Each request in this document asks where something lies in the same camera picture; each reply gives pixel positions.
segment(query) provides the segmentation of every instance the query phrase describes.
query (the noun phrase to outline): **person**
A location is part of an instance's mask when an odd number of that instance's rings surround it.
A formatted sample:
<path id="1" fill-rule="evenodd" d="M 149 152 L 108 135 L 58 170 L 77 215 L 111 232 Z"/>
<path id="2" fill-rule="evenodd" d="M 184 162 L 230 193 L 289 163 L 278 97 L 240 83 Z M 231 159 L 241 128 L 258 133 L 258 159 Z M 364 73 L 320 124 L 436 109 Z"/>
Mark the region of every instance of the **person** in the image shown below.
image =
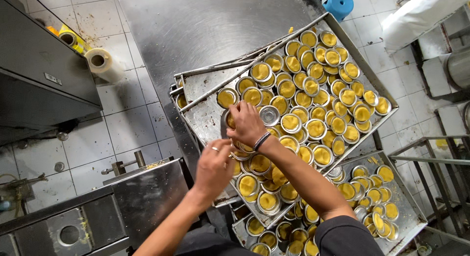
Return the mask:
<path id="1" fill-rule="evenodd" d="M 229 138 L 253 147 L 266 136 L 267 130 L 255 106 L 242 100 L 229 109 L 236 126 L 236 129 L 227 128 Z M 208 143 L 197 163 L 194 186 L 134 256 L 172 255 L 175 251 L 177 255 L 257 255 L 216 233 L 196 233 L 188 239 L 185 237 L 179 246 L 194 219 L 208 209 L 232 179 L 235 161 L 229 155 L 234 150 L 230 139 Z M 315 233 L 321 256 L 383 255 L 343 195 L 317 170 L 274 136 L 268 135 L 257 150 L 283 172 L 300 196 L 324 220 Z"/>

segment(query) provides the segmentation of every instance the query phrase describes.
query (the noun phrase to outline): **bracelet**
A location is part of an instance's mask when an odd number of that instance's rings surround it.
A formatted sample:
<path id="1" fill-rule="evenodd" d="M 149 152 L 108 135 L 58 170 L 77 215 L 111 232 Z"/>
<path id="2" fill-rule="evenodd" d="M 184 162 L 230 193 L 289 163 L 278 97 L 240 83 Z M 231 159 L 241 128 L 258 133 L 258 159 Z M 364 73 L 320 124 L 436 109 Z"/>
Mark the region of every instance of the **bracelet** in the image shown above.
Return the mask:
<path id="1" fill-rule="evenodd" d="M 262 145 L 262 143 L 267 139 L 267 137 L 269 137 L 270 134 L 271 133 L 269 131 L 264 133 L 264 135 L 262 135 L 261 138 L 259 138 L 258 141 L 256 141 L 255 146 L 253 147 L 253 150 L 258 151 L 259 146 Z"/>

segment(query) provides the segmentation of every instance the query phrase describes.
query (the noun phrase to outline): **man's right hand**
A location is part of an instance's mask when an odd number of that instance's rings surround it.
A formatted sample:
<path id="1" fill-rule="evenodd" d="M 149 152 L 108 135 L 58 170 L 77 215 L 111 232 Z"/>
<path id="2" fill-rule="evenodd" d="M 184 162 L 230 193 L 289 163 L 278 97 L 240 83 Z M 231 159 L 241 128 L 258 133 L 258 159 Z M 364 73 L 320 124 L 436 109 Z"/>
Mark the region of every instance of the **man's right hand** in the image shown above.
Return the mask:
<path id="1" fill-rule="evenodd" d="M 253 147 L 256 141 L 267 132 L 256 106 L 242 100 L 236 106 L 230 105 L 228 108 L 234 118 L 236 128 L 227 128 L 227 136 Z"/>

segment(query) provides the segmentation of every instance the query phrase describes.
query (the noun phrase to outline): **blue stool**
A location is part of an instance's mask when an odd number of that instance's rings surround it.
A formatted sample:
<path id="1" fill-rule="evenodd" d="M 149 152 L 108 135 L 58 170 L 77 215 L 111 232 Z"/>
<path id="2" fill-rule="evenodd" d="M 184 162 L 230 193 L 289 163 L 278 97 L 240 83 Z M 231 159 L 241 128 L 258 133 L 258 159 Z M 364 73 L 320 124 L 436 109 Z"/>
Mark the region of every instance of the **blue stool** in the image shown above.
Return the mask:
<path id="1" fill-rule="evenodd" d="M 327 0 L 323 6 L 338 22 L 343 21 L 354 8 L 353 0 Z"/>

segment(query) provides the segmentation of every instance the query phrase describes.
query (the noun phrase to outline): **tape roll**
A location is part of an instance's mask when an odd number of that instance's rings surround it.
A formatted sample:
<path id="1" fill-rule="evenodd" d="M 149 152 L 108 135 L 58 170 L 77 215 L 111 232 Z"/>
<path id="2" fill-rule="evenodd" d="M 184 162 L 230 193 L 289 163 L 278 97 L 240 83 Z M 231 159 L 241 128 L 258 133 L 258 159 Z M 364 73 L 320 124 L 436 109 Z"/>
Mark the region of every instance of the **tape roll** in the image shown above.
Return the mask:
<path id="1" fill-rule="evenodd" d="M 104 49 L 91 49 L 85 53 L 92 73 L 108 81 L 117 82 L 124 77 L 124 69 L 119 61 Z"/>

